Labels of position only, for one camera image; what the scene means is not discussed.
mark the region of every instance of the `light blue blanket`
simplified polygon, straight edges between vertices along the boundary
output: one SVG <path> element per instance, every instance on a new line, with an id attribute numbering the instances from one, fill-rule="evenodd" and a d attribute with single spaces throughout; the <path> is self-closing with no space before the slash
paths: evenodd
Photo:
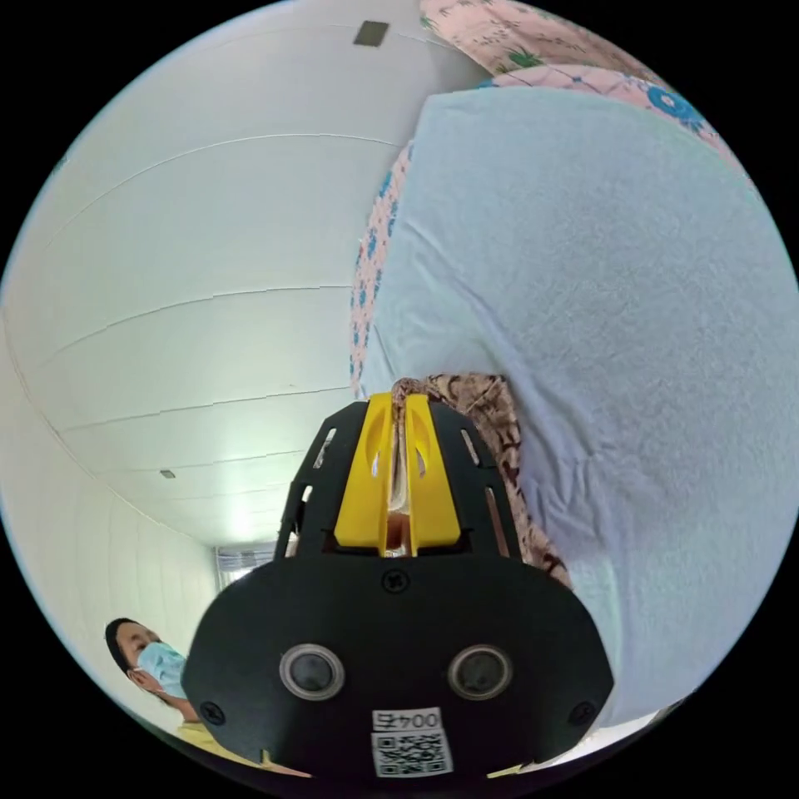
<path id="1" fill-rule="evenodd" d="M 603 726 L 686 696 L 799 508 L 799 291 L 757 193 L 604 97 L 430 98 L 362 385 L 467 371 L 514 391 L 530 513 L 616 677 Z"/>

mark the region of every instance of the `blue face mask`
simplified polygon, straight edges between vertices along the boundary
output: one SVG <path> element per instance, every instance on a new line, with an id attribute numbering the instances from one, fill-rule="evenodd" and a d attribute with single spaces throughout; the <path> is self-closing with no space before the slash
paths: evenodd
<path id="1" fill-rule="evenodd" d="M 138 672 L 149 674 L 158 681 L 161 690 L 169 697 L 186 699 L 181 686 L 186 659 L 165 643 L 150 643 L 139 655 Z"/>

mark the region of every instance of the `yellow bracket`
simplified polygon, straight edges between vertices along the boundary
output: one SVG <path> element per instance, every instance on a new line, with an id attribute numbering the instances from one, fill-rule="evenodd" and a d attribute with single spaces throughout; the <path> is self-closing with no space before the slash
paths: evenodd
<path id="1" fill-rule="evenodd" d="M 393 447 L 391 394 L 377 394 L 366 410 L 335 525 L 339 546 L 377 549 L 381 558 L 385 556 Z M 416 557 L 423 548 L 454 546 L 460 525 L 425 395 L 411 395 L 405 401 L 405 453 L 410 554 Z"/>
<path id="2" fill-rule="evenodd" d="M 414 394 L 405 401 L 405 454 L 411 555 L 416 557 L 422 548 L 454 546 L 460 525 L 425 395 Z"/>
<path id="3" fill-rule="evenodd" d="M 385 556 L 393 447 L 391 394 L 376 394 L 366 410 L 339 508 L 335 525 L 339 546 L 376 548 L 381 558 Z"/>

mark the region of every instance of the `person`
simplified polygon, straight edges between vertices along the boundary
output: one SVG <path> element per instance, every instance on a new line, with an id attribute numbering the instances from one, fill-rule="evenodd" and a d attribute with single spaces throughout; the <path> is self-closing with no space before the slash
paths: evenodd
<path id="1" fill-rule="evenodd" d="M 176 730 L 176 735 L 181 740 L 219 757 L 247 766 L 255 765 L 233 752 L 228 752 L 208 732 L 181 687 L 181 674 L 186 659 L 163 642 L 157 633 L 133 619 L 115 618 L 106 625 L 106 644 L 114 662 L 134 685 L 158 697 L 183 716 L 183 723 Z M 271 762 L 266 753 L 261 766 L 271 772 L 294 777 L 310 776 L 278 766 Z"/>

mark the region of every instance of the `white ceiling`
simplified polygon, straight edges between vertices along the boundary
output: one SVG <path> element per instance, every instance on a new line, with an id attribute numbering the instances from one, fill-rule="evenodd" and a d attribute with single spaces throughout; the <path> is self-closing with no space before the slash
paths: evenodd
<path id="1" fill-rule="evenodd" d="M 391 25 L 379 48 L 352 44 L 367 19 Z M 417 0 L 296 0 L 190 42 L 104 109 L 2 297 L 32 402 L 76 459 L 204 543 L 274 535 L 321 421 L 352 399 L 375 193 L 424 99 L 485 77 Z"/>

